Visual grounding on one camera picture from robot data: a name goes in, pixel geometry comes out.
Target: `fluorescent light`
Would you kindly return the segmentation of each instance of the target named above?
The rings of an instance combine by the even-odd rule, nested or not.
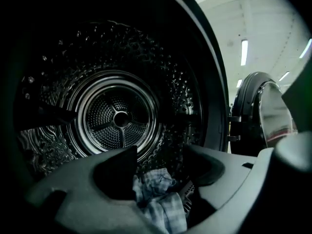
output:
[[[312,39],[310,39],[310,40],[308,41],[308,44],[307,44],[306,48],[304,49],[304,51],[302,52],[301,56],[299,57],[300,59],[304,57],[304,55],[305,55],[306,52],[308,51],[308,49],[309,49],[311,43],[312,43]]]
[[[281,79],[279,79],[278,81],[281,81],[282,79],[284,79],[289,73],[290,73],[290,72],[287,71],[287,72],[281,77]]]
[[[240,63],[241,66],[245,66],[246,65],[247,52],[248,52],[248,41],[247,40],[243,40],[242,41],[242,61]]]
[[[236,86],[236,88],[239,88],[240,87],[240,85],[242,84],[242,79],[240,79],[240,80],[238,80],[238,83],[237,83],[237,86]]]

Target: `open washing machine door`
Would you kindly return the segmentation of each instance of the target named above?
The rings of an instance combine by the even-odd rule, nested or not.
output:
[[[261,150],[275,147],[280,139],[293,132],[292,117],[279,86],[262,72],[252,73],[243,80],[230,120],[233,154],[258,156]]]

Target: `laundry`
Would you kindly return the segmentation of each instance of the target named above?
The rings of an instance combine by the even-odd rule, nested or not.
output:
[[[187,230],[185,212],[178,193],[170,192],[176,185],[166,168],[152,170],[142,177],[134,176],[133,191],[143,214],[166,234]]]

